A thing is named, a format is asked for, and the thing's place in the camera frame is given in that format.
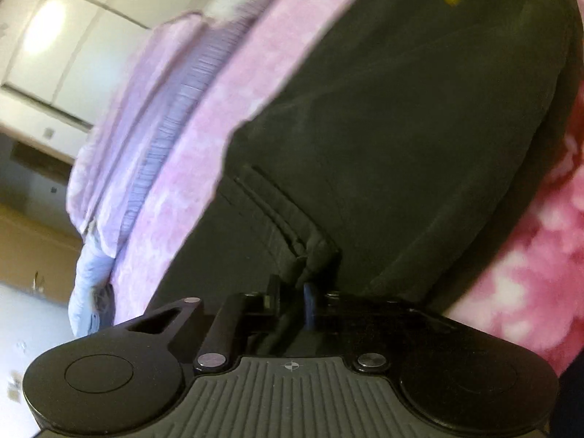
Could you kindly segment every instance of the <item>wooden furniture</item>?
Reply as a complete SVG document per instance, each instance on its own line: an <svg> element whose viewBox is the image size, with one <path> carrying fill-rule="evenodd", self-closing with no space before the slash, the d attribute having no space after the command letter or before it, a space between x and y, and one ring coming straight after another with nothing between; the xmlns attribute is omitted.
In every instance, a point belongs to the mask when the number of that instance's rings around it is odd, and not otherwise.
<svg viewBox="0 0 584 438"><path fill-rule="evenodd" d="M82 247L76 239L0 205L0 281L67 303Z"/></svg>

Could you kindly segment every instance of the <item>wall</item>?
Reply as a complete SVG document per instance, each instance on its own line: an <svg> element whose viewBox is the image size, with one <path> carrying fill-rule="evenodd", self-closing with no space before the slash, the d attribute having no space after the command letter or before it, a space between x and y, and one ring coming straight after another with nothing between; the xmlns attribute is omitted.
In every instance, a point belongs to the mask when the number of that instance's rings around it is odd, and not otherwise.
<svg viewBox="0 0 584 438"><path fill-rule="evenodd" d="M26 401L8 398L12 371L20 375L40 354L72 341L66 308L0 284L0 436L31 438L39 428Z"/></svg>
<svg viewBox="0 0 584 438"><path fill-rule="evenodd" d="M65 210L66 187L11 161L13 145L12 138L0 134L0 203L53 229L77 235Z"/></svg>

